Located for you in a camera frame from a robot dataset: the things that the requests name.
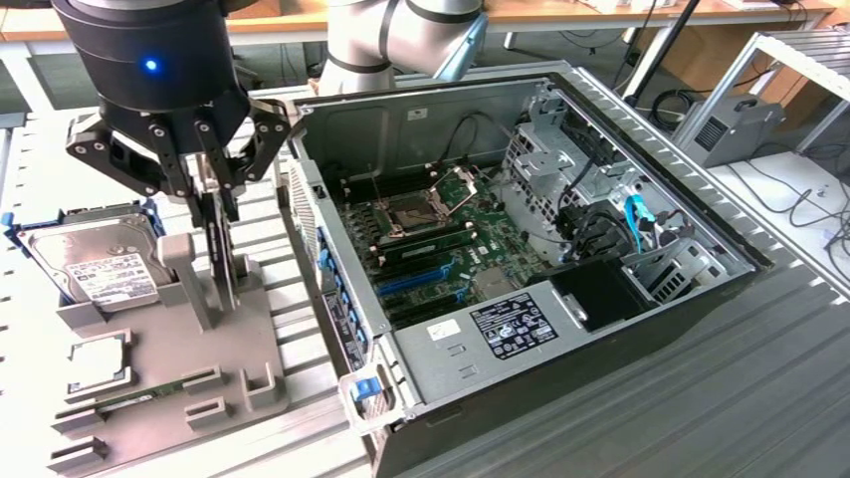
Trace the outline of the metal socket cover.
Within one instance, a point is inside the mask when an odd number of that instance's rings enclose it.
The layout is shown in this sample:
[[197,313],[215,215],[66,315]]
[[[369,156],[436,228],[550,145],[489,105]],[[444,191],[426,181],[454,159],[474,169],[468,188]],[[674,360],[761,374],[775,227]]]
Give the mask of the metal socket cover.
[[468,169],[456,166],[426,191],[426,198],[444,216],[450,216],[478,193],[476,178]]

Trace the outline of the wooden desk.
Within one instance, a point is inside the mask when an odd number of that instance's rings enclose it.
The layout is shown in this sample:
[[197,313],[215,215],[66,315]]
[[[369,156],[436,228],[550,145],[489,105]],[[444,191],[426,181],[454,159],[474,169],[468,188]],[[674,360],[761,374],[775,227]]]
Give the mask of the wooden desk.
[[[524,33],[568,30],[604,30],[669,27],[684,15],[686,1],[648,13],[629,6],[602,13],[576,0],[485,0],[489,30]],[[844,6],[843,0],[800,0],[789,8],[737,10],[722,0],[701,0],[689,19],[690,26],[736,24],[796,24],[811,26]]]

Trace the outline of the CPU socket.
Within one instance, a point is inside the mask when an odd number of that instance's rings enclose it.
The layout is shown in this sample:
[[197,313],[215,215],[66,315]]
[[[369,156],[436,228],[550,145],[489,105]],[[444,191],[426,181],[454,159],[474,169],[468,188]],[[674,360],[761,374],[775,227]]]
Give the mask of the CPU socket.
[[412,235],[438,222],[434,208],[422,192],[382,199],[376,212],[390,237]]

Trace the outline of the blue expansion slot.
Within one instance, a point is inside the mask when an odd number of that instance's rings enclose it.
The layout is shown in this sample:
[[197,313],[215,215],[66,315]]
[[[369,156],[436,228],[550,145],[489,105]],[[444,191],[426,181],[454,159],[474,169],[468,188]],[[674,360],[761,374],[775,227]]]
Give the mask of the blue expansion slot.
[[378,296],[384,297],[404,292],[409,289],[417,288],[422,285],[430,284],[433,282],[442,281],[446,279],[450,270],[452,266],[446,264],[425,273],[413,275],[404,279],[397,279],[378,287]]

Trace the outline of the green RAM stick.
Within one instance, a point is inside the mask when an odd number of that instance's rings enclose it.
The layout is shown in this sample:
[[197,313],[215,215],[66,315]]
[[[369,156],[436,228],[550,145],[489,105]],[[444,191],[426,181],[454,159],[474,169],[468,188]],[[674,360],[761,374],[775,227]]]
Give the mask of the green RAM stick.
[[174,394],[185,392],[185,383],[182,381],[169,382],[153,388],[129,393],[123,396],[110,398],[95,405],[97,413],[109,413],[122,408],[142,404],[151,400],[169,397]]

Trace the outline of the black open PC case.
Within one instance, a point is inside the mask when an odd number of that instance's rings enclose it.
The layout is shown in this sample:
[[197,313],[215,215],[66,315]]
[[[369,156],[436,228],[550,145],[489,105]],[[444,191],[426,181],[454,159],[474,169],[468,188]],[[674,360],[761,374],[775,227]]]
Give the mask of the black open PC case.
[[[614,193],[616,203],[569,215],[578,221],[569,241],[532,242],[552,266],[521,289],[552,282],[590,343],[428,407],[396,340],[404,329],[385,315],[337,204],[345,185],[372,181],[373,174],[388,180],[466,166],[500,179],[517,127],[529,121],[593,128],[636,166]],[[305,99],[295,104],[293,123],[293,222],[331,336],[342,405],[369,450],[374,478],[409,478],[530,413],[581,411],[771,268],[761,248],[716,209],[722,194],[666,136],[585,70],[496,74],[445,86]],[[370,357],[356,371],[323,300],[318,227],[370,337]],[[356,402],[350,386],[373,376],[384,393]]]

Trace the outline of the black graphics card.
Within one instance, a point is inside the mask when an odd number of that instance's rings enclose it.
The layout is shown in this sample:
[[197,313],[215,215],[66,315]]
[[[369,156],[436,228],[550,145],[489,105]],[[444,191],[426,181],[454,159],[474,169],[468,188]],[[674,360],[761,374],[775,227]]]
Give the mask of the black graphics card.
[[214,281],[219,309],[233,312],[239,305],[238,273],[234,265],[233,241],[230,235],[229,208],[233,205],[230,191],[219,184],[203,153],[186,157],[195,196],[199,199],[201,227],[205,231],[210,272]]

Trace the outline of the silver CPU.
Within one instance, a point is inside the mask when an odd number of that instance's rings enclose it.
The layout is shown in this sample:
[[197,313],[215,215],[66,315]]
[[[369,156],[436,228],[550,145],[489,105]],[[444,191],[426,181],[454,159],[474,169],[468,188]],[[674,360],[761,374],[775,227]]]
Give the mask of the silver CPU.
[[125,352],[126,344],[119,338],[75,344],[70,355],[69,393],[126,379],[130,372]]

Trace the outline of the black RAM stick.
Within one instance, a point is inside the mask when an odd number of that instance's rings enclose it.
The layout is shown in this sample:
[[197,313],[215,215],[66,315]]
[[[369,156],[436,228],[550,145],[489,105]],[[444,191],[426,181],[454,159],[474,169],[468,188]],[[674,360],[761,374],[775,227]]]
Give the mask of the black RAM stick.
[[429,254],[438,254],[456,248],[469,245],[473,242],[470,237],[445,237],[428,239],[416,243],[389,246],[380,253],[380,265],[390,267],[404,261],[421,258]]

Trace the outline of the green motherboard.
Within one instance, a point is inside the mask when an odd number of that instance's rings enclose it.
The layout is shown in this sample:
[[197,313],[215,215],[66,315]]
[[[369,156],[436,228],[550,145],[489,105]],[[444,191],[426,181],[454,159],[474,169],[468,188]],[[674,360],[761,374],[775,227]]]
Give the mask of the green motherboard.
[[[489,300],[481,293],[477,274],[500,268],[522,287],[532,276],[552,266],[548,255],[533,248],[533,239],[510,218],[496,194],[498,180],[477,168],[468,169],[476,178],[478,193],[450,215],[437,210],[438,222],[405,237],[390,237],[376,212],[376,192],[372,181],[350,182],[338,202],[342,223],[361,259],[370,287],[392,326],[401,330],[462,308]],[[453,169],[429,169],[422,174],[378,180],[385,198],[422,192]],[[473,242],[438,254],[404,261],[390,267],[380,265],[380,253],[389,246],[445,237],[470,237]],[[404,292],[380,297],[378,287],[389,282],[425,273],[449,264],[445,280]]]

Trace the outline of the grey power supply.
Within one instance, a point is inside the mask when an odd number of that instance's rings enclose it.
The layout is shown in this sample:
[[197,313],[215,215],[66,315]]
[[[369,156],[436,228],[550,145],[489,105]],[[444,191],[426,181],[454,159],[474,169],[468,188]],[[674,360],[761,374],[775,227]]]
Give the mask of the grey power supply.
[[588,345],[590,339],[549,281],[396,333],[428,407],[522,374]]

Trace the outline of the blue card retention strip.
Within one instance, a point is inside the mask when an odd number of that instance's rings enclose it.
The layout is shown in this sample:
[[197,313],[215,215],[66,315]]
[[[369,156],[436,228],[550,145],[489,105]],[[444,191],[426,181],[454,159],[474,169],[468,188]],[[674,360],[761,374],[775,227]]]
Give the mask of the blue card retention strip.
[[317,265],[326,309],[350,371],[356,371],[364,367],[370,357],[370,337],[364,328],[353,295],[344,277],[341,262],[326,239],[322,227],[317,228],[317,247]]

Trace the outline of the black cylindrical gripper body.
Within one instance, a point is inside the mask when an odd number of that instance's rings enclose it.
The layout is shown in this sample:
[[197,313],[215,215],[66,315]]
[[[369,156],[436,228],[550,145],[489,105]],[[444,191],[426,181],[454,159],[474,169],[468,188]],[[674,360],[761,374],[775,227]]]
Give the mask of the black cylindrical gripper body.
[[198,150],[206,120],[227,144],[250,111],[221,0],[53,0],[101,99],[109,128],[145,146],[165,125]]

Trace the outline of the grey parts rack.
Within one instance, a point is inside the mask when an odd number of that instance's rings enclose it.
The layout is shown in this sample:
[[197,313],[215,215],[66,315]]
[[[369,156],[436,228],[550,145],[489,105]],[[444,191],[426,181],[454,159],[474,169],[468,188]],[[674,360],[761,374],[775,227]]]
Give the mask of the grey parts rack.
[[[258,263],[238,257],[239,305],[225,313],[211,273],[193,267],[189,235],[159,238],[157,253],[177,280],[158,287],[151,298],[83,302],[57,311],[78,336],[69,347],[66,405],[53,419],[67,441],[47,462],[62,478],[83,478],[250,424],[290,403]],[[106,338],[126,344],[130,376],[69,393],[73,346]],[[95,412],[99,402],[174,381],[185,383],[185,392]]]

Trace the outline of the blue case latch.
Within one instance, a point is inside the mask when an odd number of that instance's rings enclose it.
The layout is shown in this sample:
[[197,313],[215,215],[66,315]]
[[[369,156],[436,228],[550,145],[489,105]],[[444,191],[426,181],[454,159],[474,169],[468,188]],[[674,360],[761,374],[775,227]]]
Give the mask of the blue case latch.
[[350,386],[350,396],[356,402],[364,402],[366,399],[381,395],[384,386],[377,376],[360,378]]

